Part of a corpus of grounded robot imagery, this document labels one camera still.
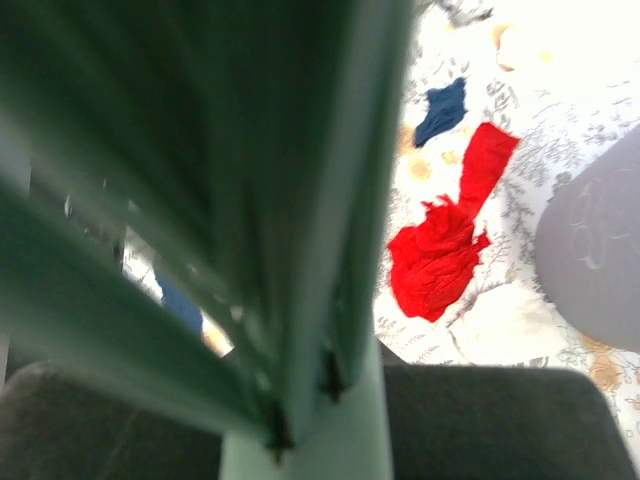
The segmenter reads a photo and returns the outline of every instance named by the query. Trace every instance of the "gray cylinder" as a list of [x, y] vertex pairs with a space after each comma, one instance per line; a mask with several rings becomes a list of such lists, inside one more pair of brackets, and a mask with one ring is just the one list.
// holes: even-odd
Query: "gray cylinder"
[[542, 287], [564, 318], [640, 352], [640, 127], [557, 193], [535, 247]]

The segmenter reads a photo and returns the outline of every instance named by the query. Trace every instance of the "floral tablecloth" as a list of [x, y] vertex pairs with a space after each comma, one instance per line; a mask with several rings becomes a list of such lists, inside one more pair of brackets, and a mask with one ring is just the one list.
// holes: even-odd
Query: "floral tablecloth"
[[[438, 322], [402, 314], [389, 285], [390, 258], [384, 251], [374, 301], [376, 333], [410, 363], [470, 363], [457, 348], [450, 326], [478, 294], [511, 282], [540, 291], [533, 256], [542, 211], [558, 189], [640, 120], [640, 54], [635, 58], [629, 53], [616, 60], [619, 68], [604, 72], [597, 62], [586, 63], [584, 71], [596, 73], [584, 82], [576, 72], [571, 82], [565, 78], [554, 83], [551, 73], [541, 79], [500, 70], [490, 40], [491, 22], [457, 30], [448, 23], [435, 8], [421, 13], [418, 21], [385, 241], [401, 227], [424, 219], [422, 201], [444, 193], [457, 198], [461, 160], [481, 122], [491, 121], [522, 141], [476, 222], [479, 229], [487, 226], [492, 245], [482, 253], [483, 264], [467, 291]], [[593, 58], [585, 56], [584, 61]], [[460, 76], [467, 79], [465, 118], [421, 150], [413, 149], [406, 138], [424, 118], [427, 89], [442, 88]], [[584, 337], [564, 321], [557, 328], [565, 348], [552, 356], [523, 359], [521, 365], [570, 368], [588, 375], [607, 398], [640, 465], [640, 355]]]

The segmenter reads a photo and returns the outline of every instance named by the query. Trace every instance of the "red cloth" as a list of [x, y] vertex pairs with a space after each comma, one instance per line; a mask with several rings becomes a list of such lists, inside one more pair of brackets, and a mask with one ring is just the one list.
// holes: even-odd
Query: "red cloth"
[[407, 317], [435, 322], [460, 298], [490, 245], [486, 230], [473, 237], [474, 220], [504, 173], [519, 139], [490, 123], [476, 130], [464, 155], [460, 201], [424, 203], [427, 215], [418, 226], [404, 227], [389, 243], [391, 288]]

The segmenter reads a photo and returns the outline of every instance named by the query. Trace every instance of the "black base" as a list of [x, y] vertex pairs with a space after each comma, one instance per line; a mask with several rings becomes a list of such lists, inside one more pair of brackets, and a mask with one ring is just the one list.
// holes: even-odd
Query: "black base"
[[[577, 373], [386, 358], [397, 363], [385, 367], [397, 479], [636, 478], [601, 394]], [[0, 397], [0, 480], [214, 479], [220, 447], [48, 363], [22, 369]]]

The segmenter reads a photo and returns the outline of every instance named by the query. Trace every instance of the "blue cloth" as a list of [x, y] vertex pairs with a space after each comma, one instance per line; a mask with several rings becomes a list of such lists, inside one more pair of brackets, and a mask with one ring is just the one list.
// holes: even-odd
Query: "blue cloth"
[[176, 314], [189, 330], [200, 336], [202, 332], [202, 313], [196, 304], [174, 287], [167, 277], [154, 270], [156, 282], [162, 289], [162, 304]]
[[462, 121], [467, 113], [464, 109], [465, 83], [465, 79], [460, 77], [448, 87], [427, 91], [429, 111], [422, 123], [416, 127], [416, 147], [422, 147], [436, 135], [451, 130]]

